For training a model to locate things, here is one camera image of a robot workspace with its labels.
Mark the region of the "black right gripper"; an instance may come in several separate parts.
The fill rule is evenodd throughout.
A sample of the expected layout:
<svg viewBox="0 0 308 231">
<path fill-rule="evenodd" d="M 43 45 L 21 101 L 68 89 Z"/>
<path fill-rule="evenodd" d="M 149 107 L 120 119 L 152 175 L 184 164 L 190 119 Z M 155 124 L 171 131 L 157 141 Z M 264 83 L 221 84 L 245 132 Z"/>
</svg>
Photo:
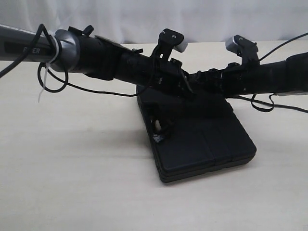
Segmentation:
<svg viewBox="0 0 308 231">
<path fill-rule="evenodd" d="M 231 71 L 230 67 L 224 69 L 209 69 L 207 71 L 197 71 L 190 74 L 190 87 L 193 91 L 203 90 L 208 93 L 231 96 L 228 87 L 223 82 L 225 75 Z"/>
</svg>

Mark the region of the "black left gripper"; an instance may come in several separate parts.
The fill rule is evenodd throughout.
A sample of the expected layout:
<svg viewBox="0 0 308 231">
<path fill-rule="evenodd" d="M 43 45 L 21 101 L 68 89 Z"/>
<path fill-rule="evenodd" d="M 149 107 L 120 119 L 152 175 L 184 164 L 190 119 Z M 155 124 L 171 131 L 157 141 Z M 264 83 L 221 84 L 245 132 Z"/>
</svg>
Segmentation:
<svg viewBox="0 0 308 231">
<path fill-rule="evenodd" d="M 145 70 L 148 74 L 144 89 L 156 90 L 168 96 L 193 100 L 193 92 L 187 75 L 177 65 L 171 62 L 161 62 L 157 58 L 148 57 L 144 60 Z"/>
</svg>

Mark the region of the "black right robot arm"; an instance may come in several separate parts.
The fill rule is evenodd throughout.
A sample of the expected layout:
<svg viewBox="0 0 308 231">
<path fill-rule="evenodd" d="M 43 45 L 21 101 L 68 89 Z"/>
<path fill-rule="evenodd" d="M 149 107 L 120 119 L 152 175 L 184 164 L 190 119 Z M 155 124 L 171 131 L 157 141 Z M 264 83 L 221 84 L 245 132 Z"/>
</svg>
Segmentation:
<svg viewBox="0 0 308 231">
<path fill-rule="evenodd" d="M 225 98 L 240 95 L 308 93 L 308 54 L 284 61 L 259 65 L 229 65 L 225 69 L 198 71 L 190 75 L 193 88 L 220 94 Z"/>
</svg>

